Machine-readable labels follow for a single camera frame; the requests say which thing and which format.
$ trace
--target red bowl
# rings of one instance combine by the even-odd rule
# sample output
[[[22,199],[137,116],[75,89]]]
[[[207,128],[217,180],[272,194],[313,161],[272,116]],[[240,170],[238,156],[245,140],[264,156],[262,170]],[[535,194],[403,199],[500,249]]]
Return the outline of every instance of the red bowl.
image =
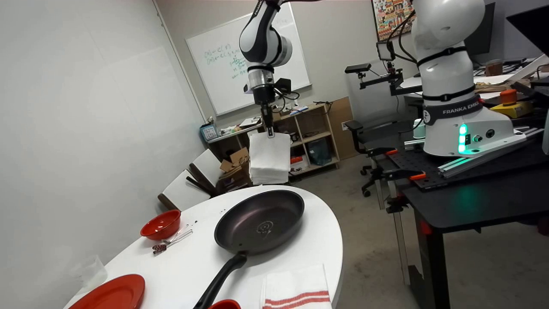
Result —
[[[178,231],[180,223],[181,223],[181,211],[180,209],[171,209],[171,211],[157,214],[150,221],[147,221],[140,228],[140,235],[147,237],[150,240],[156,240],[156,242],[166,240],[173,233]]]

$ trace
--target frying pan handle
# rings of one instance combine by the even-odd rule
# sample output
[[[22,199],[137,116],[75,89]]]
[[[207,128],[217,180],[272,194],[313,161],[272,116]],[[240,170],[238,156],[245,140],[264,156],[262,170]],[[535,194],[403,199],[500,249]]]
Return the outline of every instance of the frying pan handle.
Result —
[[[216,278],[209,283],[198,302],[193,305],[193,309],[209,309],[209,305],[216,300],[216,295],[226,280],[226,276],[245,264],[247,254],[236,252],[231,259],[224,262],[224,266],[219,269]]]

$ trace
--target computer monitor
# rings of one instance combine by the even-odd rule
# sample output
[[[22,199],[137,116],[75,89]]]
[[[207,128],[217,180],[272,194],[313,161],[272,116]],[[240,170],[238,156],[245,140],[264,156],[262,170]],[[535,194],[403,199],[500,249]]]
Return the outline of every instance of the computer monitor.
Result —
[[[464,39],[466,53],[470,56],[488,53],[492,44],[495,3],[485,5],[483,19],[480,25]]]
[[[549,5],[509,15],[507,20],[542,53],[549,55]]]

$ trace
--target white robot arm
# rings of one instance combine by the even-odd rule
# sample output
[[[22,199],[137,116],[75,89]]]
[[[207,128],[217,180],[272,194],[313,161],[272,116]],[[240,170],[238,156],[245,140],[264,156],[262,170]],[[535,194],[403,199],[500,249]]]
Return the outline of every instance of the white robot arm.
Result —
[[[475,156],[511,142],[512,123],[478,103],[463,39],[483,17],[483,0],[415,0],[411,36],[423,87],[423,151]]]
[[[291,56],[291,43],[279,36],[271,25],[274,15],[286,0],[259,0],[252,17],[240,32],[240,51],[247,58],[248,84],[255,104],[260,104],[260,115],[267,132],[272,134],[272,111],[269,103],[274,101],[274,67],[284,65]]]

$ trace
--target whiteboard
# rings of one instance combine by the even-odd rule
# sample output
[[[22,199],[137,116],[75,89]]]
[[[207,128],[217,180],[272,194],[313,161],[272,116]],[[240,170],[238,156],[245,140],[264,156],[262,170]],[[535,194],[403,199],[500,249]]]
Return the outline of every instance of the whiteboard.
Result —
[[[186,39],[192,58],[217,115],[253,103],[253,96],[243,92],[243,86],[247,84],[247,60],[238,48],[240,31],[248,19],[250,13]],[[288,37],[293,46],[289,61],[274,67],[274,80],[279,77],[291,79],[291,89],[310,86],[301,43],[288,3],[281,5],[272,25],[281,36]]]

